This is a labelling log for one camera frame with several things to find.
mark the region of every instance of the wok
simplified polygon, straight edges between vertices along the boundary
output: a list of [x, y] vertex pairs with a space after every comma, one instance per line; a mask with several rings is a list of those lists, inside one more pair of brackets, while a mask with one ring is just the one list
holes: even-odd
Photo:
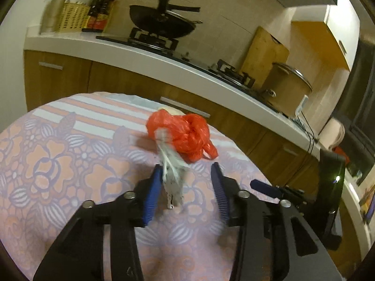
[[169, 0], [159, 0], [157, 8], [130, 5], [130, 18], [140, 29], [168, 39], [180, 38], [191, 33], [201, 21], [190, 21], [171, 10], [199, 12], [200, 7], [186, 7], [168, 4]]

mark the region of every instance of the floral tablecloth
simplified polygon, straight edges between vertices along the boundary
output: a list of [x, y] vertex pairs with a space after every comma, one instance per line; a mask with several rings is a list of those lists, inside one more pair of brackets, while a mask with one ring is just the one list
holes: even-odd
[[[0, 134], [0, 240], [27, 278], [87, 199], [114, 200], [149, 177], [159, 163], [145, 123], [153, 109], [78, 94], [24, 115]], [[210, 127], [216, 159], [226, 176], [251, 190], [267, 182], [233, 141]], [[228, 280], [237, 232], [220, 221], [210, 180], [212, 161], [191, 165], [184, 205], [160, 203], [148, 227], [136, 229], [146, 280]], [[108, 233], [105, 276], [110, 280]]]

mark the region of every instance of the plastic basket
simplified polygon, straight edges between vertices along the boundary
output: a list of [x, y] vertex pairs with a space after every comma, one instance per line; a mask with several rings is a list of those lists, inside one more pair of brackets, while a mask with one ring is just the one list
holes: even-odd
[[89, 10], [90, 7], [84, 4], [65, 3], [57, 32], [80, 32]]

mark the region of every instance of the silver bolt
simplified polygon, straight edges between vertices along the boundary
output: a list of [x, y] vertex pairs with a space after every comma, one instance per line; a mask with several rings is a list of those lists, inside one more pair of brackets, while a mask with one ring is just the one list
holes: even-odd
[[250, 192], [247, 190], [240, 190], [237, 195], [243, 199], [246, 199], [250, 196]]
[[124, 193], [124, 198], [127, 200], [135, 199], [135, 192], [134, 191], [126, 191]]
[[292, 206], [292, 203], [288, 200], [281, 200], [280, 205], [285, 207], [285, 208], [289, 208], [290, 206]]
[[88, 208], [93, 207], [94, 205], [95, 205], [94, 201], [87, 200], [83, 202], [82, 207], [88, 209]]

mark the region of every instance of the wooden cutting board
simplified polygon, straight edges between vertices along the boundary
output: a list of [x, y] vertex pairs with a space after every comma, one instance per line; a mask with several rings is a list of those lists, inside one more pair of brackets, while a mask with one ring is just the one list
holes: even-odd
[[271, 71], [272, 63], [285, 63], [288, 56], [289, 50], [263, 27], [259, 26], [240, 73], [245, 72], [253, 77], [255, 82], [252, 88], [259, 90]]

